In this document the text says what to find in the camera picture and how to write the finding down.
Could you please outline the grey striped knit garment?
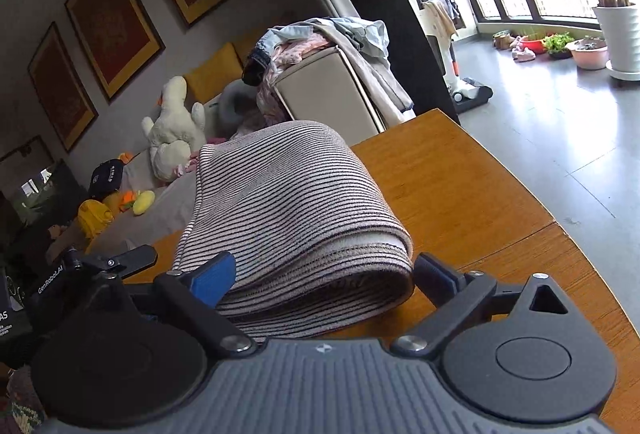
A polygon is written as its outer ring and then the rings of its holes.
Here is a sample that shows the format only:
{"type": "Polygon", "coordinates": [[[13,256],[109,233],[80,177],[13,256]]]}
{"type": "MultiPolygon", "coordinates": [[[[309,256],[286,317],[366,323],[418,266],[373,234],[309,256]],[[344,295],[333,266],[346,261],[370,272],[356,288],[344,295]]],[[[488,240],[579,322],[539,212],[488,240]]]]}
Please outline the grey striped knit garment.
{"type": "Polygon", "coordinates": [[[175,268],[231,253],[235,283],[218,310],[256,340],[321,336],[407,301],[411,237],[356,154],[309,126],[285,146],[240,182],[198,159],[175,268]]]}

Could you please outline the yellow plush toy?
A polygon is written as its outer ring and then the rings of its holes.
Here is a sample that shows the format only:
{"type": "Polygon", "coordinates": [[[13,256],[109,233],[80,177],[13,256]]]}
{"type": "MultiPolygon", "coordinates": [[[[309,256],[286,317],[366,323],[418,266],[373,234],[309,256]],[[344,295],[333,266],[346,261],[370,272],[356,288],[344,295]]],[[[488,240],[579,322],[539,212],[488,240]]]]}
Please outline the yellow plush toy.
{"type": "Polygon", "coordinates": [[[89,253],[96,238],[114,222],[114,215],[104,203],[89,199],[81,203],[77,220],[82,232],[88,239],[86,252],[89,253]]]}

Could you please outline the glass aquarium tank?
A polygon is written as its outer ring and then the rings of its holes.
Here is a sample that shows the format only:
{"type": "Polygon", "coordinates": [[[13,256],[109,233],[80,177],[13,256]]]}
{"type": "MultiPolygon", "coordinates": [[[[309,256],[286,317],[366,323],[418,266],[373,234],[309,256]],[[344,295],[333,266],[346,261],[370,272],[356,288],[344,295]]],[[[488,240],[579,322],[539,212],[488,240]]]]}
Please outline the glass aquarium tank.
{"type": "Polygon", "coordinates": [[[1,157],[1,193],[25,225],[74,220],[87,191],[40,135],[1,157]]]}

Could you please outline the orange plush toy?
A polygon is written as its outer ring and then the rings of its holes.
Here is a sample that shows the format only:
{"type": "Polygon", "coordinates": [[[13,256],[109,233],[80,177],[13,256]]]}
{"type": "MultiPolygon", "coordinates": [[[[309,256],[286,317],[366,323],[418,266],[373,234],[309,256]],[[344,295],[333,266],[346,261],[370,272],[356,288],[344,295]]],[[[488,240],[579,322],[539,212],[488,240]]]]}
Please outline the orange plush toy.
{"type": "Polygon", "coordinates": [[[130,210],[134,206],[134,202],[136,202],[138,198],[138,194],[133,190],[127,190],[120,194],[119,199],[119,211],[126,212],[130,210]]]}

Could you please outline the dark blue cap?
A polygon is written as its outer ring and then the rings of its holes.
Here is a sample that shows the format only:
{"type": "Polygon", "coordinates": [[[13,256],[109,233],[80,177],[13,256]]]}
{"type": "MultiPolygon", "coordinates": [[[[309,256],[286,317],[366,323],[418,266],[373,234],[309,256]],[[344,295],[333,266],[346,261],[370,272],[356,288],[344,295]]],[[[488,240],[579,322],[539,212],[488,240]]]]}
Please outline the dark blue cap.
{"type": "Polygon", "coordinates": [[[124,166],[122,160],[119,159],[111,159],[101,163],[91,175],[89,198],[103,201],[106,197],[119,191],[124,166]]]}

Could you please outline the white plush duck toy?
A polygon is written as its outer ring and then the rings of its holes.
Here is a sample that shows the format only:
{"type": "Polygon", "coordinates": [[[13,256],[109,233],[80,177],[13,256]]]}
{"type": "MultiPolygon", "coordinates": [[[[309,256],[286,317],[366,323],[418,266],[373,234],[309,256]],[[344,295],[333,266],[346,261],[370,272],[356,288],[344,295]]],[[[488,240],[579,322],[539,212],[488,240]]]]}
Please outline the white plush duck toy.
{"type": "Polygon", "coordinates": [[[142,131],[149,142],[149,156],[154,175],[165,183],[177,177],[178,166],[185,166],[194,152],[205,144],[206,114],[200,102],[186,108],[188,86],[183,76],[174,76],[163,87],[160,115],[146,116],[142,131]]]}

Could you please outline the grey neck pillow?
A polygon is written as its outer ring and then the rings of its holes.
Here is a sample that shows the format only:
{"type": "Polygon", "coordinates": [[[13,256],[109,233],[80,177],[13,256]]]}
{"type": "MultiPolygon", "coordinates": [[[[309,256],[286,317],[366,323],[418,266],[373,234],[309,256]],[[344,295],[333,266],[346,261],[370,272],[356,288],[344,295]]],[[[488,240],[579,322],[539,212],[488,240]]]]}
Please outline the grey neck pillow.
{"type": "Polygon", "coordinates": [[[257,88],[242,80],[230,82],[220,93],[217,102],[217,132],[230,137],[258,110],[257,88]]]}

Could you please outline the white vacuum cleaner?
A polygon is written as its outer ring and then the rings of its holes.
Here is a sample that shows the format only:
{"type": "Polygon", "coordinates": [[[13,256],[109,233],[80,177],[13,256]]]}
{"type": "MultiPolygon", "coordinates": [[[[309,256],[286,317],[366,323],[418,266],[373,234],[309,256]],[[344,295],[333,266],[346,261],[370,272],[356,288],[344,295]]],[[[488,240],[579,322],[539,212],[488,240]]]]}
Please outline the white vacuum cleaner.
{"type": "Polygon", "coordinates": [[[427,43],[438,64],[450,102],[457,114],[468,112],[489,102],[494,92],[482,83],[462,79],[454,54],[457,29],[449,9],[440,0],[416,0],[426,30],[427,43]]]}

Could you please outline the grey covered sofa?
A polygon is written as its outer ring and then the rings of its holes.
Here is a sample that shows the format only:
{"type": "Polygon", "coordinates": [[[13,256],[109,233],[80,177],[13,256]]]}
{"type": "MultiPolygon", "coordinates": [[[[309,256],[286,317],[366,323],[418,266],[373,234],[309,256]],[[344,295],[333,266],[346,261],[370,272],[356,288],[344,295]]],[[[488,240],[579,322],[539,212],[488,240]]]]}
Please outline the grey covered sofa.
{"type": "MultiPolygon", "coordinates": [[[[285,139],[292,137],[294,132],[304,126],[329,136],[340,136],[349,146],[382,133],[365,128],[361,119],[357,120],[358,125],[354,128],[349,128],[346,124],[328,123],[313,116],[286,120],[266,128],[258,125],[261,120],[262,113],[256,111],[248,116],[232,139],[221,144],[207,144],[204,151],[198,154],[203,162],[203,173],[219,174],[229,183],[240,182],[282,156],[286,147],[285,139]]],[[[125,163],[119,191],[102,201],[114,215],[114,222],[96,238],[90,252],[116,255],[180,232],[190,223],[195,213],[195,185],[194,171],[185,172],[170,183],[162,182],[152,171],[149,151],[140,152],[125,163]],[[152,190],[155,192],[155,202],[140,216],[135,216],[132,209],[120,212],[120,194],[127,190],[133,190],[137,194],[152,190]]],[[[78,223],[70,226],[49,246],[46,252],[47,262],[53,263],[70,246],[79,251],[86,250],[88,246],[88,239],[78,223]]]]}

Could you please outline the yellow cushion left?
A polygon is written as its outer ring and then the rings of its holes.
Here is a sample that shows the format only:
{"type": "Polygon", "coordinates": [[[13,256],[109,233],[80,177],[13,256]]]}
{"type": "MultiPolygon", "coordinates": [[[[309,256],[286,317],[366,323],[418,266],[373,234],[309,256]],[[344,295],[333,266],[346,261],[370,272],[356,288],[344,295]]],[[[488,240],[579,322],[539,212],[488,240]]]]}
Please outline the yellow cushion left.
{"type": "Polygon", "coordinates": [[[186,86],[196,102],[205,104],[242,76],[243,66],[232,43],[226,43],[200,66],[187,73],[186,86]]]}

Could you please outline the yellow cushion right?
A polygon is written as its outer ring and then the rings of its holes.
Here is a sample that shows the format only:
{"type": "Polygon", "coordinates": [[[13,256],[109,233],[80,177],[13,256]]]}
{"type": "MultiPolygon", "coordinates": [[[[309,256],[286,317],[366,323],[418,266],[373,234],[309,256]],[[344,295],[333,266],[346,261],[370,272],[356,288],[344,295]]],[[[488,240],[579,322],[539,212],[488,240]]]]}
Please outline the yellow cushion right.
{"type": "Polygon", "coordinates": [[[255,44],[260,40],[265,32],[266,29],[254,29],[239,36],[231,42],[242,67],[246,66],[248,56],[250,56],[250,53],[254,50],[255,44]]]}

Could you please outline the framed red picture middle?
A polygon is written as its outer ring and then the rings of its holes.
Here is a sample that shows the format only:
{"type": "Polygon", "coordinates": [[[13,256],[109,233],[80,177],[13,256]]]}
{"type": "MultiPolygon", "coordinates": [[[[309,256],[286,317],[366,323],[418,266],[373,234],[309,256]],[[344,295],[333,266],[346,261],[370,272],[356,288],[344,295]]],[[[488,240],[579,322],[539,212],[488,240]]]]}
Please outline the framed red picture middle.
{"type": "Polygon", "coordinates": [[[165,49],[141,0],[66,0],[65,9],[108,102],[165,49]]]}

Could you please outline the green plants tray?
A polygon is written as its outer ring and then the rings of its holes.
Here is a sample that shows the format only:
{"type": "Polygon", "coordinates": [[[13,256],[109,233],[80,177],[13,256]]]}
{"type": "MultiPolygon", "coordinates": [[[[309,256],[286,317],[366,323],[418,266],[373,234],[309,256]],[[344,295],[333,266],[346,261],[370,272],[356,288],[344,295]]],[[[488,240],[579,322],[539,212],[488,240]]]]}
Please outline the green plants tray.
{"type": "Polygon", "coordinates": [[[570,32],[553,33],[546,35],[542,39],[542,45],[551,59],[560,60],[572,56],[572,52],[567,48],[567,45],[574,41],[575,38],[570,32]]]}

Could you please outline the pink basin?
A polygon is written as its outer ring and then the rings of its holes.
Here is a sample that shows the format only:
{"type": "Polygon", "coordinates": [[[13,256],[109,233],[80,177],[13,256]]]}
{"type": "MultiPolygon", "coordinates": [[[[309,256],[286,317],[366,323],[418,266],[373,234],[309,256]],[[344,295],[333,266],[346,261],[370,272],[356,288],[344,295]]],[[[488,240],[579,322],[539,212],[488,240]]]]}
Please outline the pink basin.
{"type": "Polygon", "coordinates": [[[566,44],[576,66],[582,70],[597,71],[608,62],[608,46],[603,38],[581,38],[566,44]]]}

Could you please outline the white plant pot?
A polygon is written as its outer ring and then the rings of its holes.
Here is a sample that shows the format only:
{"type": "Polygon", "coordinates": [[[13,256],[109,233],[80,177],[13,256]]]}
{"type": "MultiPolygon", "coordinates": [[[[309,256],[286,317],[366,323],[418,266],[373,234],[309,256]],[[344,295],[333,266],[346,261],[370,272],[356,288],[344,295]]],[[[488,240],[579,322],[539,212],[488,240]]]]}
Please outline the white plant pot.
{"type": "Polygon", "coordinates": [[[601,31],[608,44],[610,59],[605,68],[625,82],[638,82],[640,76],[639,6],[595,7],[601,31]]]}

